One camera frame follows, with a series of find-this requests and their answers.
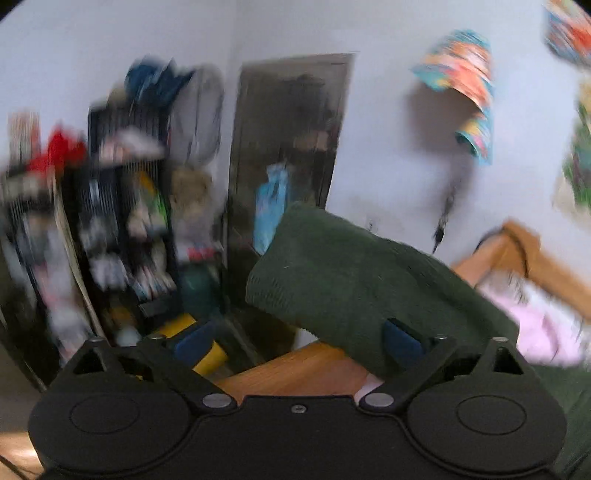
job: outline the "wooden bed frame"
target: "wooden bed frame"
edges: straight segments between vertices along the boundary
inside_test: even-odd
[[[591,288],[540,248],[540,237],[514,220],[453,270],[475,286],[492,270],[525,275],[591,319]],[[218,383],[239,402],[245,395],[354,395],[369,372],[345,353],[316,342]]]

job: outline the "blue bag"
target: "blue bag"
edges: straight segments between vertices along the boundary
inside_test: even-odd
[[[288,202],[289,175],[285,164],[268,166],[267,176],[269,181],[256,191],[253,246],[259,255],[264,255],[269,248]]]

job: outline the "dark door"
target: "dark door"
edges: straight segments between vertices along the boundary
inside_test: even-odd
[[[242,69],[230,159],[228,287],[244,301],[259,255],[253,248],[256,192],[267,167],[289,172],[290,201],[324,208],[343,119],[352,55],[300,57]]]

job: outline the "red cloth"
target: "red cloth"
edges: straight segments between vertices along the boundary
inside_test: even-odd
[[[28,171],[47,174],[51,167],[56,175],[60,175],[66,165],[76,165],[84,161],[87,156],[86,144],[69,132],[57,127],[49,139],[47,151],[33,158],[27,166]]]

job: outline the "green towel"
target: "green towel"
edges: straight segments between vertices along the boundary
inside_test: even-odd
[[[433,257],[297,203],[252,270],[246,300],[342,348],[382,378],[399,370],[382,350],[389,318],[477,347],[494,336],[515,342],[518,333],[513,321]],[[569,422],[557,469],[566,478],[589,480],[591,373],[534,369]]]

